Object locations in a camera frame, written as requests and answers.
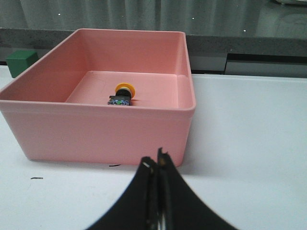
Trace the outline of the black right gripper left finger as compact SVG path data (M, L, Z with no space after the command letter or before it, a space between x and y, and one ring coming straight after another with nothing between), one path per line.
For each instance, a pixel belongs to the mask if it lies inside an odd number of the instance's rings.
M91 230L156 229L156 162L143 157L139 167L115 204Z

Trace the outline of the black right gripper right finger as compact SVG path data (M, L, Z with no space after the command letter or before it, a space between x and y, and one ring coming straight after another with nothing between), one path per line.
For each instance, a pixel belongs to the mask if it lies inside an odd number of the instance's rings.
M170 155L157 152L158 192L165 230L235 230L194 193L176 169Z

